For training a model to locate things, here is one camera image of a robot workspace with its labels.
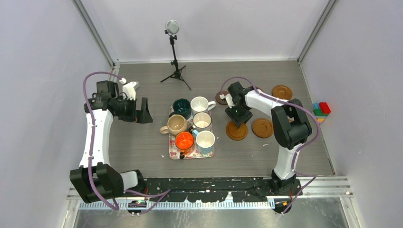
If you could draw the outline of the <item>white mug blue base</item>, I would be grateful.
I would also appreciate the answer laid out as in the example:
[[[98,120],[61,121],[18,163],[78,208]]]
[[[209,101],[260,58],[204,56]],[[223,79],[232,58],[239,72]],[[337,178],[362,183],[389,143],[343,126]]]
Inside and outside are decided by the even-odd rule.
[[[208,101],[205,97],[198,96],[190,101],[192,115],[200,112],[208,113],[211,109],[216,106],[215,101]]]

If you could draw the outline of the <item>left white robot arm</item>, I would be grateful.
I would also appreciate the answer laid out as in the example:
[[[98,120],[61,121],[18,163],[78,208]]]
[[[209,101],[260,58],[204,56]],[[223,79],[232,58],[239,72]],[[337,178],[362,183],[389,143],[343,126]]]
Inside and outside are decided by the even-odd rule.
[[[109,200],[119,198],[127,189],[133,196],[145,193],[146,184],[139,170],[118,173],[110,166],[110,129],[117,117],[130,123],[148,124],[153,119],[148,109],[148,100],[142,98],[141,109],[136,109],[138,82],[123,85],[112,81],[97,82],[97,91],[84,105],[87,122],[86,144],[79,168],[70,171],[70,181],[85,203],[99,201],[99,195]]]

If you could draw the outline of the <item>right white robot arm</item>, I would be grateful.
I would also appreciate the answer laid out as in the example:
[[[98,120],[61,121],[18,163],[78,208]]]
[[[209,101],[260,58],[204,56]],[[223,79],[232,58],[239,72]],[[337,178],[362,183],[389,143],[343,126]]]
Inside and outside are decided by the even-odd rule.
[[[228,87],[225,95],[219,97],[227,102],[225,112],[236,127],[245,124],[251,117],[251,109],[257,109],[271,117],[274,136],[279,144],[278,160],[272,170],[269,189],[273,194],[289,193],[296,183],[296,161],[299,151],[312,134],[308,111],[299,100],[291,101],[275,98],[255,86],[244,88],[240,82]]]

